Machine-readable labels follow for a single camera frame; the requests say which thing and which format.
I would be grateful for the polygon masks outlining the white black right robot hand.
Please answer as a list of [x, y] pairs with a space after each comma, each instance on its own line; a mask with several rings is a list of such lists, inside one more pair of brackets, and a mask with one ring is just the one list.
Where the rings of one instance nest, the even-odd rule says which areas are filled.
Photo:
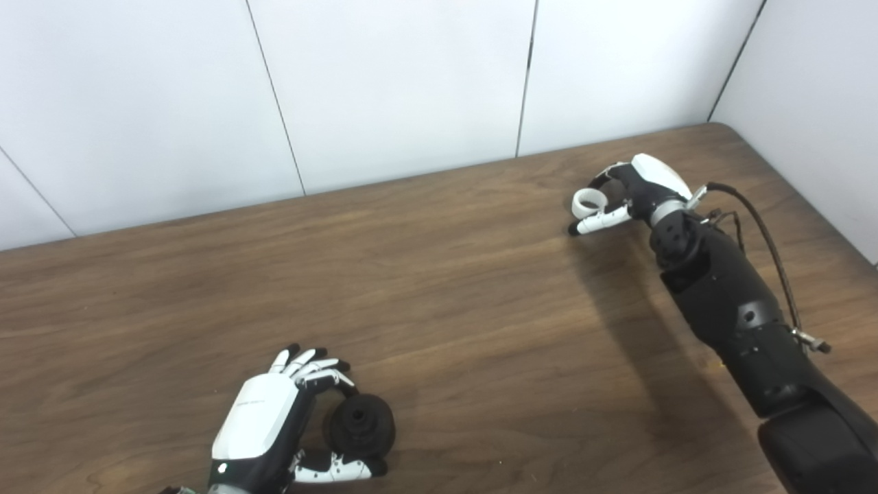
[[575, 221], [567, 229], [581, 237], [628, 221], [653, 227], [676, 211], [693, 209], [698, 198], [667, 163], [650, 154], [609, 165], [571, 201]]

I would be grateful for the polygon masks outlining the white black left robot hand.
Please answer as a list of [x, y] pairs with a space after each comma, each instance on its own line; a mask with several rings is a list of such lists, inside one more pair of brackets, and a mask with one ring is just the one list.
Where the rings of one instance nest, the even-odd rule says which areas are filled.
[[[247, 381], [211, 446], [210, 493], [286, 493], [294, 484], [341, 484], [380, 478], [396, 436], [391, 407], [362, 394], [349, 365], [324, 348], [291, 344], [265, 373]], [[337, 390], [327, 416], [326, 447], [301, 447], [318, 397]]]

